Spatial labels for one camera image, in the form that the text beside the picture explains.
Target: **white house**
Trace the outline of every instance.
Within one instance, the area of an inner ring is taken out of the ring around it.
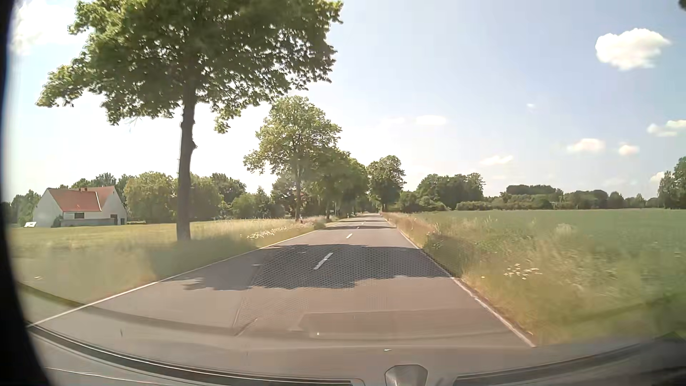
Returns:
[[[47,188],[34,209],[37,227],[52,227],[59,219],[61,226],[124,225],[126,208],[114,186],[101,188]]]

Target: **asphalt road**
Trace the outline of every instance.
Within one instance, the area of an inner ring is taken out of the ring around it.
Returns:
[[[116,352],[253,374],[359,378],[373,368],[382,381],[399,363],[454,374],[569,356],[532,349],[378,215],[40,326]],[[39,351],[46,365],[60,365],[54,350]]]

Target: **field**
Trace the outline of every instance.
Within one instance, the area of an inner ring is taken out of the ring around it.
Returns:
[[[15,278],[55,297],[92,302],[307,233],[323,218],[191,223],[193,240],[176,241],[175,224],[11,228]]]
[[[539,343],[686,326],[686,211],[386,217]]]

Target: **red roof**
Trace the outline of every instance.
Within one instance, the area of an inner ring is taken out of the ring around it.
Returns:
[[[104,186],[79,190],[49,188],[48,191],[62,212],[100,212],[105,200],[115,191],[115,187]]]

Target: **tree trunk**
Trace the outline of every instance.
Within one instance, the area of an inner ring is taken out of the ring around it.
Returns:
[[[176,239],[191,239],[191,155],[196,149],[193,142],[193,124],[196,114],[196,88],[185,84],[183,90],[183,119],[181,121],[181,153],[178,159],[178,191],[176,192]]]
[[[296,221],[300,221],[300,205],[302,200],[300,198],[300,167],[296,170]]]

